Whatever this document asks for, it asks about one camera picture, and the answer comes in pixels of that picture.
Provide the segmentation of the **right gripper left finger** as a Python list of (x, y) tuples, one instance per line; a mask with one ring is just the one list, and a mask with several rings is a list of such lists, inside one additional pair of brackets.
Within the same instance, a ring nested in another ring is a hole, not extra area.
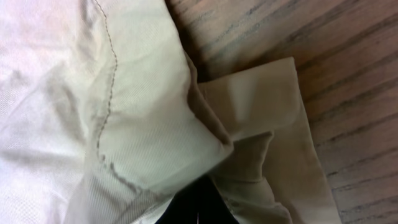
[(156, 224), (197, 224), (198, 199), (195, 194), (198, 183), (197, 180), (179, 191)]

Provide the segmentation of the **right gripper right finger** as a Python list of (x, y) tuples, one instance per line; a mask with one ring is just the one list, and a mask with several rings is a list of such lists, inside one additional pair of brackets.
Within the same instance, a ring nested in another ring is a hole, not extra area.
[(197, 184), (198, 224), (239, 224), (208, 176)]

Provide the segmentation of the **beige cotton shorts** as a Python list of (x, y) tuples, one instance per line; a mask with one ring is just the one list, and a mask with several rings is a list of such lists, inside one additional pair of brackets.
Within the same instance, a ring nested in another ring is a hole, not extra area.
[(164, 1), (1, 2), (1, 222), (339, 223), (293, 58), (200, 83)]

